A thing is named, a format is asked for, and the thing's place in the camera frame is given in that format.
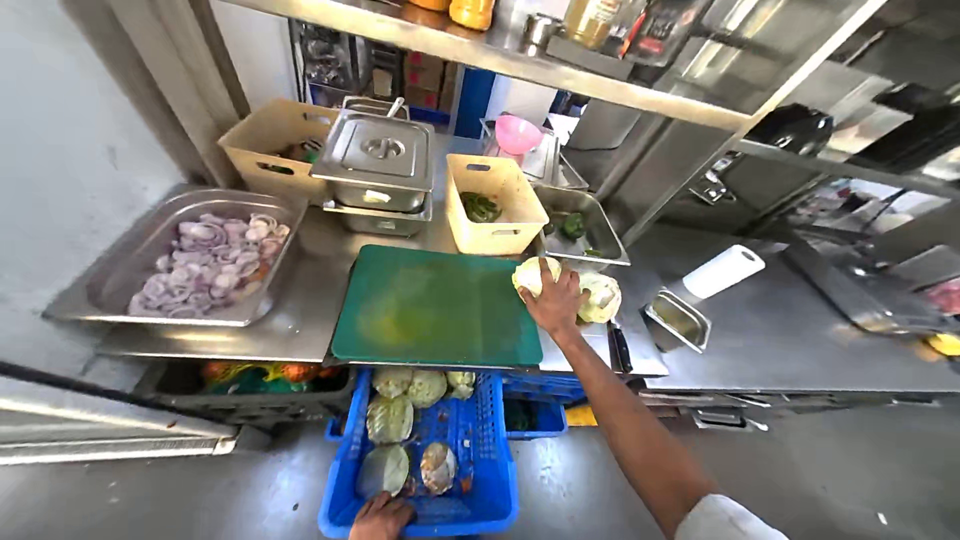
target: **knife handle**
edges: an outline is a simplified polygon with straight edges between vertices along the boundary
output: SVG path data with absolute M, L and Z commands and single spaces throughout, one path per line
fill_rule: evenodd
M 613 349 L 616 351 L 616 357 L 620 360 L 620 370 L 623 373 L 630 374 L 634 372 L 634 364 L 630 361 L 630 349 L 627 347 L 627 338 L 623 335 L 623 330 L 614 328 Z

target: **sliced red onion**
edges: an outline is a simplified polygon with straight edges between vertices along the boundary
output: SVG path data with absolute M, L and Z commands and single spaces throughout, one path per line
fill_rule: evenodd
M 254 262 L 248 262 L 240 266 L 240 272 L 237 274 L 241 278 L 246 278 L 247 276 L 252 276 L 257 269 L 260 268 L 260 261 L 255 260 Z
M 227 242 L 230 245 L 236 245 L 244 240 L 244 235 L 250 226 L 239 219 L 229 219 L 224 224 L 224 231 L 227 233 Z
M 250 214 L 250 227 L 266 227 L 272 233 L 276 229 L 276 218 L 265 213 Z
M 177 225 L 173 253 L 155 261 L 156 270 L 128 304 L 143 316 L 194 318 L 249 296 L 262 282 L 247 282 L 264 261 L 272 261 L 290 228 L 274 217 L 251 214 L 249 223 L 203 214 Z
M 199 309 L 193 306 L 175 307 L 167 312 L 167 316 L 174 319 L 197 319 L 203 315 Z
M 212 213 L 205 213 L 204 215 L 200 216 L 200 221 L 202 223 L 212 223 L 214 225 L 219 225 L 221 227 L 223 227 L 223 225 L 227 223 L 226 218 L 220 217 L 219 215 L 214 215 Z
M 172 259 L 169 255 L 161 255 L 157 260 L 154 266 L 159 272 L 169 272 L 172 266 Z
M 251 242 L 259 242 L 270 235 L 270 230 L 266 226 L 257 225 L 247 229 L 245 237 Z
M 213 280 L 213 285 L 211 285 L 211 290 L 213 288 L 218 289 L 232 289 L 240 283 L 240 276 L 236 274 L 220 274 Z

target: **hand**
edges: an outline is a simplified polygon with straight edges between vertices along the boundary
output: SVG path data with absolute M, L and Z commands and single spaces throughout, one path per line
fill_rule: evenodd
M 383 491 L 367 501 L 353 520 L 349 540 L 397 540 L 414 517 L 414 507 Z
M 546 259 L 541 257 L 540 281 L 543 283 L 543 291 L 538 298 L 534 298 L 533 293 L 526 287 L 521 287 L 518 291 L 530 311 L 530 316 L 554 341 L 558 335 L 568 331 L 579 333 L 577 311 L 590 297 L 590 291 L 584 289 L 584 292 L 580 292 L 580 275 L 565 268 L 554 282 Z

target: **stainless steel shelf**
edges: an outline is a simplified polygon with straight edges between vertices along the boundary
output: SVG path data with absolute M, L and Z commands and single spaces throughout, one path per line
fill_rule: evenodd
M 405 3 L 401 6 L 373 0 L 224 1 L 694 124 L 735 132 L 750 119 L 749 114 L 691 98 L 699 93 L 693 87 L 675 86 L 675 91 L 667 93 L 610 79 L 549 57 L 528 56 L 521 44 L 523 23 L 527 14 L 536 12 L 538 7 L 525 9 L 520 1 L 515 2 L 511 10 L 498 10 L 487 32 L 472 31 L 454 23 L 444 13 Z
M 960 201 L 960 185 L 940 180 L 932 176 L 920 173 L 893 174 L 883 171 L 877 171 L 859 165 L 838 161 L 818 160 L 806 156 L 798 156 L 791 152 L 786 152 L 769 144 L 753 142 L 751 140 L 740 140 L 733 146 L 733 150 L 743 152 L 748 156 L 754 156 L 764 160 L 778 161 L 788 165 L 793 165 L 802 169 L 816 171 L 823 174 L 829 174 L 837 177 L 850 177 L 876 182 L 878 184 L 891 185 L 893 187 L 902 187 L 944 197 L 954 201 Z

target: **cabbage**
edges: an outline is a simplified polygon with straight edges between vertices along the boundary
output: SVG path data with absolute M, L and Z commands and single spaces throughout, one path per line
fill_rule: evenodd
M 376 396 L 367 407 L 367 436 L 375 444 L 398 443 L 414 427 L 414 406 L 406 396 Z
M 376 497 L 381 491 L 396 496 L 410 474 L 410 456 L 397 444 L 374 448 L 360 465 L 356 491 L 364 499 Z
M 464 384 L 450 388 L 450 397 L 458 400 L 468 400 L 473 395 L 473 386 Z
M 423 485 L 433 495 L 441 495 L 453 486 L 457 477 L 457 457 L 445 443 L 430 443 L 420 460 Z
M 580 275 L 580 290 L 589 289 L 590 298 L 577 311 L 580 318 L 588 323 L 605 324 L 613 319 L 620 310 L 620 285 L 614 278 L 586 272 Z
M 473 382 L 477 380 L 477 374 L 472 371 L 448 371 L 446 380 L 450 386 L 473 386 Z
M 553 281 L 555 282 L 560 278 L 562 270 L 560 262 L 555 258 L 548 257 L 546 258 L 546 265 L 550 268 L 550 274 L 553 275 Z M 532 257 L 524 260 L 514 270 L 511 280 L 514 282 L 514 289 L 519 290 L 521 287 L 526 287 L 534 295 L 534 298 L 537 298 L 543 291 L 543 283 L 540 281 L 539 258 Z
M 385 398 L 395 398 L 410 387 L 414 370 L 410 367 L 380 367 L 373 371 L 373 388 Z
M 472 371 L 448 371 L 446 381 L 450 383 L 450 397 L 465 400 L 473 395 L 473 383 L 477 374 Z
M 416 408 L 428 408 L 438 402 L 446 393 L 446 377 L 442 371 L 414 371 L 413 381 L 407 389 L 407 396 Z

